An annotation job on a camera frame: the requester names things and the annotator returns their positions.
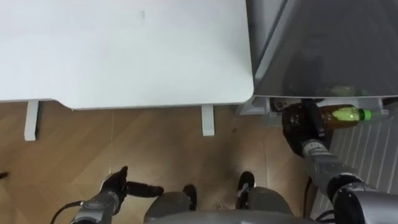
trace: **plastic bottle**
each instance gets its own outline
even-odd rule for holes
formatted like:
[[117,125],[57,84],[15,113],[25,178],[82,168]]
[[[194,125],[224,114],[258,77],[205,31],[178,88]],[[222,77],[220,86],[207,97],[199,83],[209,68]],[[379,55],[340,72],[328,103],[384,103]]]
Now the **plastic bottle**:
[[369,121],[372,112],[353,105],[331,105],[320,108],[325,129],[349,128],[361,121]]

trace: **table leg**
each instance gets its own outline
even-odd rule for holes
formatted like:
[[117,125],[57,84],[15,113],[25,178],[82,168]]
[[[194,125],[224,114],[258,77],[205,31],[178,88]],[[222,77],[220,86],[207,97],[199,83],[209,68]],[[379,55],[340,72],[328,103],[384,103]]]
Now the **table leg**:
[[39,101],[29,100],[27,102],[26,110],[26,122],[24,137],[25,141],[36,140],[36,125],[37,125],[37,113],[39,112]]
[[201,106],[201,128],[203,136],[214,136],[214,109],[213,105]]

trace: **green bottle cap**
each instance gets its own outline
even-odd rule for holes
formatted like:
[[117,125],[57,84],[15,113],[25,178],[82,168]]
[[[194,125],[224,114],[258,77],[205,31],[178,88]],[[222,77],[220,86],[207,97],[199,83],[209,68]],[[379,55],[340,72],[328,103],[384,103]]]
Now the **green bottle cap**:
[[372,112],[370,110],[365,110],[365,109],[362,109],[362,111],[365,114],[364,121],[369,121],[372,117]]

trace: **brown bottle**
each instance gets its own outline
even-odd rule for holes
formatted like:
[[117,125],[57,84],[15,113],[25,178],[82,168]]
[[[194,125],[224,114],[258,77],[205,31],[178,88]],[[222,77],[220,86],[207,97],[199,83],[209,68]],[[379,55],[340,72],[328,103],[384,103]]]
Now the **brown bottle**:
[[358,109],[353,105],[322,106],[319,109],[325,129],[350,128],[371,117],[369,110]]
[[[323,106],[320,109],[325,129],[349,128],[356,126],[360,121],[371,117],[369,110],[357,109],[353,105]],[[294,128],[305,131],[309,128],[309,121],[303,114],[302,107],[296,106],[285,112],[282,123],[285,128]]]

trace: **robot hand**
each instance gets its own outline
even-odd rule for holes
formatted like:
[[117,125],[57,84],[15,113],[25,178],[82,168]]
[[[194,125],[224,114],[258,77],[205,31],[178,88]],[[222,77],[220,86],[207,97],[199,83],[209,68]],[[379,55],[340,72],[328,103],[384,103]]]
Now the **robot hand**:
[[127,195],[148,198],[158,197],[164,192],[163,187],[130,182],[126,179],[126,166],[109,175],[102,183],[99,194],[81,203],[81,208],[72,223],[111,223],[112,216],[120,211]]
[[113,215],[116,215],[120,211],[120,207],[127,196],[127,166],[124,166],[120,171],[110,174],[102,183],[101,190],[99,193],[103,192],[113,192],[117,195],[119,199],[118,207]]

